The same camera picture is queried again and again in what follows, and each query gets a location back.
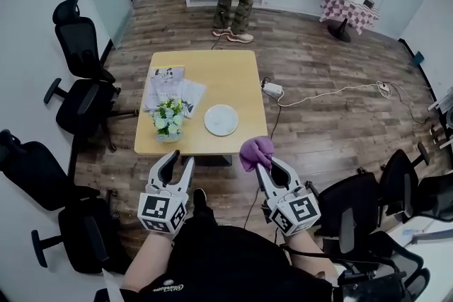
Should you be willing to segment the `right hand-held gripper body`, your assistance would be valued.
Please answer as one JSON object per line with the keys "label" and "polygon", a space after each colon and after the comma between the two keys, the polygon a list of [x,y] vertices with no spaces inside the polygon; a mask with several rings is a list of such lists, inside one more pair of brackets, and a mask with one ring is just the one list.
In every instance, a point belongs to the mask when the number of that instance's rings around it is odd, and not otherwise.
{"label": "right hand-held gripper body", "polygon": [[318,202],[305,187],[266,200],[268,217],[284,236],[292,236],[312,227],[321,217]]}

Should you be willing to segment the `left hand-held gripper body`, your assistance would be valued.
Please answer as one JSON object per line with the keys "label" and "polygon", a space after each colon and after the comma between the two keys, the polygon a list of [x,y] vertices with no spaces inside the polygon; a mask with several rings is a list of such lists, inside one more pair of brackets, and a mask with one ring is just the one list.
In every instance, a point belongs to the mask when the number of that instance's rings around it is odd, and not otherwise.
{"label": "left hand-held gripper body", "polygon": [[187,215],[190,183],[148,184],[140,194],[137,217],[148,231],[177,234]]}

